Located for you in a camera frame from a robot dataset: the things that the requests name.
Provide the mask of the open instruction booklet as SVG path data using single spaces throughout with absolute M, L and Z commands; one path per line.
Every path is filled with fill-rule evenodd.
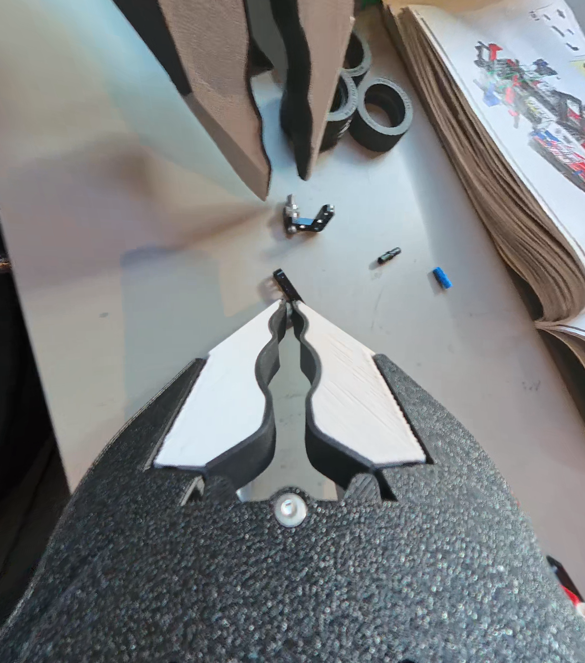
M 585 34 L 565 1 L 384 1 L 429 119 L 537 329 L 585 371 Z

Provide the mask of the black thin toy liftarm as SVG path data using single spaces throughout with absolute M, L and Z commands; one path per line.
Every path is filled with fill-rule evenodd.
M 304 303 L 304 300 L 297 291 L 296 287 L 292 284 L 292 281 L 288 278 L 288 276 L 282 269 L 274 270 L 274 272 L 272 273 L 272 279 L 279 287 L 279 290 L 281 291 L 283 297 L 288 303 L 290 304 L 294 304 L 296 302 Z

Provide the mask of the grey desk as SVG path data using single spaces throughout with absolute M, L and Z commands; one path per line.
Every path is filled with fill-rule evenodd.
M 114 4 L 0 1 L 0 220 L 71 486 L 190 359 L 270 303 L 281 267 L 466 425 L 585 584 L 585 425 L 425 114 L 384 156 L 344 138 L 304 181 L 277 81 L 253 88 L 266 202 Z M 301 217 L 335 216 L 288 235 L 289 194 Z

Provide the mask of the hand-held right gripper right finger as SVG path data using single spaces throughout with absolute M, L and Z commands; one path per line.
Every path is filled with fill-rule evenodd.
M 312 466 L 346 491 L 384 470 L 425 465 L 428 454 L 376 361 L 374 351 L 303 302 L 292 304 L 305 397 L 305 451 Z

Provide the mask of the black angled toy beam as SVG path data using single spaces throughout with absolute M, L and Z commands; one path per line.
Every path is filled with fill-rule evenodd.
M 335 207 L 331 204 L 323 205 L 314 218 L 304 218 L 294 212 L 291 219 L 290 230 L 292 234 L 320 233 L 335 216 Z

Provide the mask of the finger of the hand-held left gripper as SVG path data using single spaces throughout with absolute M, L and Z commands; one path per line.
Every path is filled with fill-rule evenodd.
M 265 201 L 271 162 L 251 88 L 244 1 L 160 1 L 190 92 L 186 101 L 245 185 Z
M 280 1 L 287 71 L 280 124 L 297 172 L 308 180 L 318 159 L 354 16 L 353 1 Z

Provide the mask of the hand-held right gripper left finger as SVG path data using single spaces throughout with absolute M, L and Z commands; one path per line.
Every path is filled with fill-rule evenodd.
M 269 466 L 276 443 L 269 385 L 280 369 L 285 333 L 286 303 L 275 302 L 209 352 L 165 431 L 155 468 L 244 487 Z

